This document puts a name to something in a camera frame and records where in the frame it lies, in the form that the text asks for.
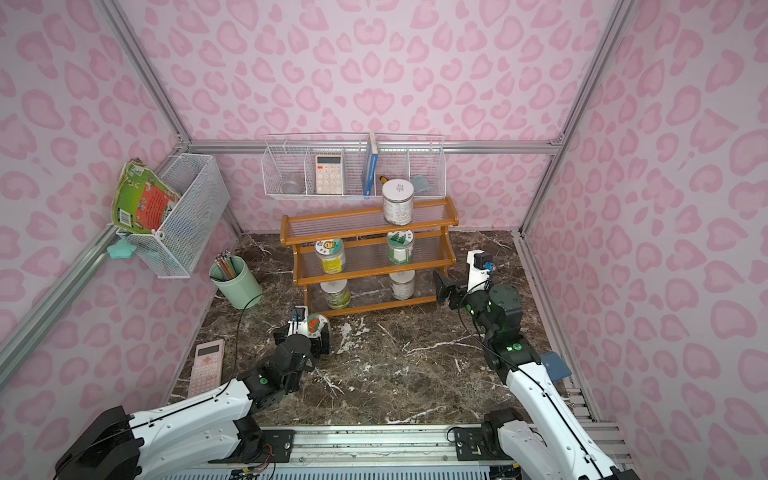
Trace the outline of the tomato lid seed jar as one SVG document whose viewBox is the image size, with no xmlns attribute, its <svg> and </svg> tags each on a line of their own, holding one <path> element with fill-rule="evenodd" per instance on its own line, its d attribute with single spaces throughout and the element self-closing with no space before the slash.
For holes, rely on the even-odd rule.
<svg viewBox="0 0 768 480">
<path fill-rule="evenodd" d="M 306 336 L 320 338 L 328 325 L 328 319 L 321 314 L 312 314 L 306 320 Z"/>
</svg>

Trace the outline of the green label seed jar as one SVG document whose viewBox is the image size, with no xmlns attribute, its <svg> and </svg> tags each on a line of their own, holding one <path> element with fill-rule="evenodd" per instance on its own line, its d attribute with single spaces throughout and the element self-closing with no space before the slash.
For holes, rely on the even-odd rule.
<svg viewBox="0 0 768 480">
<path fill-rule="evenodd" d="M 387 234 L 387 252 L 394 265 L 405 265 L 412 261 L 415 236 L 411 230 L 400 230 Z"/>
</svg>

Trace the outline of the sunflower lid yellow jar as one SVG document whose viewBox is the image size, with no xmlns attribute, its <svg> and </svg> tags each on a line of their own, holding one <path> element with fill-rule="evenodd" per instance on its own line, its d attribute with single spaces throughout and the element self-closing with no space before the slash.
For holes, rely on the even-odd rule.
<svg viewBox="0 0 768 480">
<path fill-rule="evenodd" d="M 343 240 L 340 238 L 319 240 L 315 243 L 315 254 L 324 274 L 342 273 L 346 265 Z"/>
</svg>

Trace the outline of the white lid grey jar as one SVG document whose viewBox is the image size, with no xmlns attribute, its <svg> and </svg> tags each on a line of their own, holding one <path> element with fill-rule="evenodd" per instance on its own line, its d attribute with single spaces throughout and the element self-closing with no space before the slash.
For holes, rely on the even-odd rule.
<svg viewBox="0 0 768 480">
<path fill-rule="evenodd" d="M 407 225 L 412 220 L 415 188 L 408 180 L 390 179 L 382 186 L 383 214 L 393 225 Z"/>
</svg>

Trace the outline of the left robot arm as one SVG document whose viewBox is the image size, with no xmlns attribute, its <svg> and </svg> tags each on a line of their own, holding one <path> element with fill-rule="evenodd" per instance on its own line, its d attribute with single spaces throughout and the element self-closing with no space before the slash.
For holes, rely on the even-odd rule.
<svg viewBox="0 0 768 480">
<path fill-rule="evenodd" d="M 323 316 L 280 328 L 274 351 L 205 393 L 153 410 L 103 411 L 55 464 L 57 479 L 161 479 L 203 463 L 284 463 L 291 430 L 266 431 L 258 413 L 300 388 L 330 352 Z"/>
</svg>

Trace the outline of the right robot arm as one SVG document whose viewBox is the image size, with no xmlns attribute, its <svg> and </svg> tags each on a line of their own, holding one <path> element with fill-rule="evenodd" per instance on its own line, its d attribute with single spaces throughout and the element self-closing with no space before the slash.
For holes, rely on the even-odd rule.
<svg viewBox="0 0 768 480">
<path fill-rule="evenodd" d="M 514 410 L 486 415 L 487 445 L 517 462 L 531 479 L 636 479 L 597 445 L 559 395 L 541 356 L 521 330 L 518 291 L 495 285 L 483 273 L 467 285 L 433 272 L 436 299 L 459 315 L 467 313 L 489 368 L 521 403 L 533 421 Z"/>
</svg>

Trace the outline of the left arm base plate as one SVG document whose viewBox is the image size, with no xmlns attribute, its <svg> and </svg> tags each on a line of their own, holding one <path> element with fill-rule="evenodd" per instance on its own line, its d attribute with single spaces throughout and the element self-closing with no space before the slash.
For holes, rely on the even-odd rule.
<svg viewBox="0 0 768 480">
<path fill-rule="evenodd" d="M 285 464 L 290 461 L 296 431 L 292 429 L 261 430 L 244 443 L 239 459 L 249 465 L 270 463 Z"/>
</svg>

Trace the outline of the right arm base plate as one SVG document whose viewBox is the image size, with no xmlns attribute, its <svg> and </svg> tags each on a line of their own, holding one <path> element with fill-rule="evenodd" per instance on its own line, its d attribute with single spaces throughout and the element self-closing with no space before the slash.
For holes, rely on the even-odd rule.
<svg viewBox="0 0 768 480">
<path fill-rule="evenodd" d="M 458 461 L 497 460 L 480 427 L 451 427 L 446 439 L 455 448 Z"/>
</svg>

